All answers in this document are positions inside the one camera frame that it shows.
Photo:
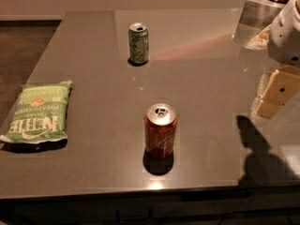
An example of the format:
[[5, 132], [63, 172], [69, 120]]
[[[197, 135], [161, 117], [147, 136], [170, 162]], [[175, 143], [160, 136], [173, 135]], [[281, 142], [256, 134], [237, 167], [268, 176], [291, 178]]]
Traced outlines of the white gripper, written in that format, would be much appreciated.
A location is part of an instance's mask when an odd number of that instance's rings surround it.
[[[287, 65], [300, 65], [300, 0], [290, 0], [271, 25], [255, 36], [249, 47], [267, 48], [269, 56]], [[272, 118], [300, 90], [300, 67], [280, 67], [265, 71], [254, 100], [254, 113]]]

